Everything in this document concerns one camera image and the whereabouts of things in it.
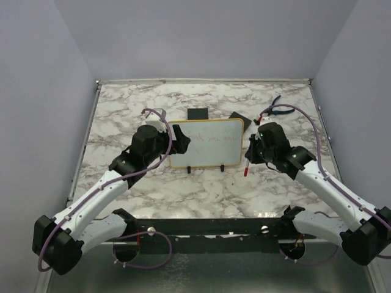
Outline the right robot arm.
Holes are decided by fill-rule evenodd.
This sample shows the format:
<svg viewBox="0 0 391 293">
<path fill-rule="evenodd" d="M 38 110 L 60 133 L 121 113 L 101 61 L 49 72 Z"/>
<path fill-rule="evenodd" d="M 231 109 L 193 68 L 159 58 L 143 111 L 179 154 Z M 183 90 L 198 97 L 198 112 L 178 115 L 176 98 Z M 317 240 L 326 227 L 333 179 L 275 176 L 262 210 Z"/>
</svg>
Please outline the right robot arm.
<svg viewBox="0 0 391 293">
<path fill-rule="evenodd" d="M 328 218 L 304 208 L 287 209 L 282 234 L 294 239 L 309 234 L 331 242 L 355 263 L 366 266 L 390 245 L 390 208 L 377 208 L 325 171 L 302 146 L 292 147 L 281 125 L 260 125 L 249 137 L 248 164 L 272 164 L 323 200 L 336 214 Z"/>
</svg>

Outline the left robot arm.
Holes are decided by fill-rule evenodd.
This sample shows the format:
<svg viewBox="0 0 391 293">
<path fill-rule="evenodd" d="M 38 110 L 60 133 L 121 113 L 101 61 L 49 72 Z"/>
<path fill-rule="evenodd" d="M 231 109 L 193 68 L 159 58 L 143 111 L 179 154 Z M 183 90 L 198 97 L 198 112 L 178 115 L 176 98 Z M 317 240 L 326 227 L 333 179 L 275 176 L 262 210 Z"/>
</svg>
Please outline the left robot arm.
<svg viewBox="0 0 391 293">
<path fill-rule="evenodd" d="M 115 211 L 98 220 L 97 215 L 114 199 L 135 185 L 149 170 L 156 168 L 170 154 L 184 154 L 190 144 L 179 125 L 158 131 L 142 125 L 133 135 L 131 145 L 122 151 L 98 182 L 81 198 L 52 218 L 41 216 L 34 224 L 32 250 L 38 256 L 38 269 L 55 270 L 59 275 L 71 271 L 83 254 L 101 243 L 134 236 L 131 215 Z"/>
</svg>

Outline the red and white marker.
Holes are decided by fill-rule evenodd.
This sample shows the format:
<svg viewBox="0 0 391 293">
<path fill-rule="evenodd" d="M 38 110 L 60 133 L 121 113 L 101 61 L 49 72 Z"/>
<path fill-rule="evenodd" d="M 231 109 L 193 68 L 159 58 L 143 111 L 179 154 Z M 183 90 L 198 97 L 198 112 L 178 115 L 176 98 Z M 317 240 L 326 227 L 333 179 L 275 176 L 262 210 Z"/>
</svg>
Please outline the red and white marker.
<svg viewBox="0 0 391 293">
<path fill-rule="evenodd" d="M 245 169 L 244 169 L 244 177 L 246 177 L 248 175 L 249 165 L 250 165 L 250 162 L 247 160 L 246 161 L 246 166 L 245 166 Z"/>
</svg>

